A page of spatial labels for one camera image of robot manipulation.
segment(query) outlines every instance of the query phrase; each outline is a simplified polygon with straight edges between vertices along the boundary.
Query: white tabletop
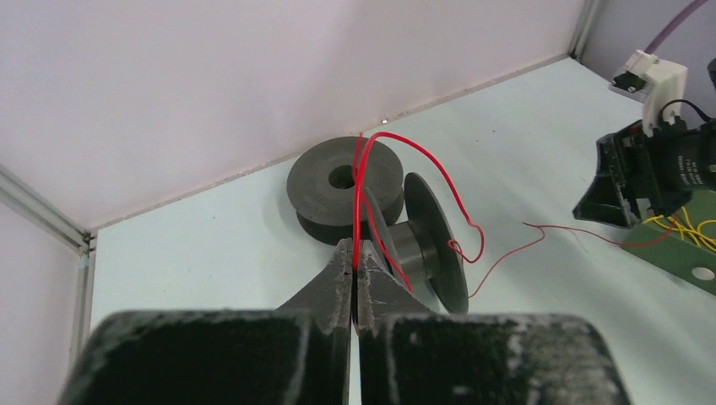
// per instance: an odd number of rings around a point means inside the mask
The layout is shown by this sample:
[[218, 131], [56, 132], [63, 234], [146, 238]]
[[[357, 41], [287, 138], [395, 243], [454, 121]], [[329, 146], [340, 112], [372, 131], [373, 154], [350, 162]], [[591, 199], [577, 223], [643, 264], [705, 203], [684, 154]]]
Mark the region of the white tabletop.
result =
[[[594, 177], [596, 139], [640, 111], [564, 60], [380, 129], [432, 151], [484, 226], [485, 258], [465, 267], [472, 291], [499, 256], [540, 236], [523, 220], [623, 238], [623, 231], [574, 220], [572, 209]], [[431, 163], [402, 144], [385, 144], [406, 173], [428, 181], [456, 238], [476, 252], [478, 235]], [[288, 202], [293, 161], [102, 229], [92, 325], [126, 309], [273, 309], [290, 298], [332, 251], [302, 231]], [[594, 237], [547, 234], [493, 272], [470, 312], [582, 316], [603, 334], [634, 403], [713, 403], [716, 299]], [[418, 296], [436, 307], [428, 289]], [[351, 401], [360, 394], [356, 344]]]

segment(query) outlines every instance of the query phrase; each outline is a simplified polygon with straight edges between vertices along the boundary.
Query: yellow wire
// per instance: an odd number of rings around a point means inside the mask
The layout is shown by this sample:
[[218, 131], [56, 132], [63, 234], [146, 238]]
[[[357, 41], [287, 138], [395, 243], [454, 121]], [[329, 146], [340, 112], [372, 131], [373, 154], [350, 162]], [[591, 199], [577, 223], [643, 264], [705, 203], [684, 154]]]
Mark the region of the yellow wire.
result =
[[[699, 232], [699, 231], [697, 231], [697, 230], [694, 229], [693, 224], [692, 224], [692, 221], [691, 221], [691, 219], [689, 218], [689, 212], [686, 210], [686, 207], [681, 207], [681, 211], [684, 212], [684, 219], [686, 220], [686, 225], [688, 225], [688, 227], [689, 227], [691, 230], [696, 231], [697, 235], [702, 236], [701, 232]], [[698, 239], [699, 239], [699, 238], [696, 238], [696, 246], [701, 247], [701, 245], [698, 243]]]
[[[669, 220], [670, 223], [673, 222], [675, 224], [674, 226], [676, 227], [676, 230], [678, 230], [679, 234], [681, 235], [681, 240], [684, 240], [686, 238], [686, 236], [688, 236], [697, 247], [702, 247], [702, 245], [703, 245], [703, 247], [716, 253], [716, 238], [708, 237], [701, 231], [701, 228], [704, 225], [716, 224], [716, 219], [707, 219], [705, 221], [702, 221], [701, 223], [699, 223], [699, 225], [696, 228], [694, 228], [691, 218], [689, 218], [689, 212], [686, 209], [686, 207], [682, 207], [681, 209], [684, 212], [684, 220], [686, 221], [686, 225], [679, 223], [679, 221], [674, 221], [674, 219], [671, 217], [666, 218]], [[659, 220], [663, 219], [663, 218], [664, 218], [663, 215], [660, 215], [658, 217], [652, 217], [652, 218], [649, 218], [646, 221], [644, 221], [644, 223], [648, 224], [650, 222], [654, 222], [661, 228], [664, 228], [667, 230], [670, 227], [670, 225], [662, 224], [661, 222], [659, 222]]]

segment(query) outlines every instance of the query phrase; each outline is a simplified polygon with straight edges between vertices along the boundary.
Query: mounting hole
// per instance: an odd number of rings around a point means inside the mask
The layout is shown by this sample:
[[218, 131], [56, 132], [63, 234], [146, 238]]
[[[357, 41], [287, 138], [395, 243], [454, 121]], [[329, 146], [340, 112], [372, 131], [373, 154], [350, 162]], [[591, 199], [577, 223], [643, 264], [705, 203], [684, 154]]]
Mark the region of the mounting hole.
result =
[[703, 281], [713, 281], [716, 278], [716, 274], [710, 268], [706, 267], [694, 267], [692, 274], [695, 278]]
[[334, 188], [345, 190], [355, 186], [353, 168], [350, 165], [338, 166], [328, 174], [328, 183]]

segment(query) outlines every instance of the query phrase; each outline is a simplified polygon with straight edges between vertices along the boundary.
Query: spool center hole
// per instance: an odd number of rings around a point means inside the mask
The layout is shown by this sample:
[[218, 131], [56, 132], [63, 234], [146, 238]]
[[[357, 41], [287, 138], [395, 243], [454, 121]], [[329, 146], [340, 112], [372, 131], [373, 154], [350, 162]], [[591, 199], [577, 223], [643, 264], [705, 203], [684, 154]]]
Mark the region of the spool center hole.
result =
[[345, 190], [355, 186], [353, 168], [350, 165], [338, 166], [328, 174], [328, 183], [335, 188]]

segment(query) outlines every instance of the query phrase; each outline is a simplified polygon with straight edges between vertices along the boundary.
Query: dark gray spool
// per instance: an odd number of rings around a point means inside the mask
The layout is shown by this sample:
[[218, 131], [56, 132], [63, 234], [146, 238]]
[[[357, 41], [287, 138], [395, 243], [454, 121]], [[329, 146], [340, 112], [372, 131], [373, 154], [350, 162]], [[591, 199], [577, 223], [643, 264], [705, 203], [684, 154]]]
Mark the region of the dark gray spool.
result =
[[[294, 163], [286, 191], [301, 227], [314, 239], [329, 245], [350, 238], [353, 233], [351, 174], [358, 142], [364, 138], [342, 137], [322, 142], [306, 151]], [[364, 187], [372, 191], [386, 224], [395, 224], [403, 211], [403, 166], [390, 148], [376, 142], [366, 166]], [[363, 213], [361, 234], [370, 230]]]
[[[411, 284], [429, 282], [448, 312], [467, 313], [468, 288], [463, 263], [448, 246], [453, 234], [440, 203], [425, 180], [416, 173], [405, 176], [404, 193], [408, 220], [388, 226], [375, 218], [377, 234]], [[376, 203], [370, 192], [366, 195], [371, 205]], [[372, 240], [376, 245], [377, 238], [373, 233]], [[385, 264], [392, 272], [390, 263]]]

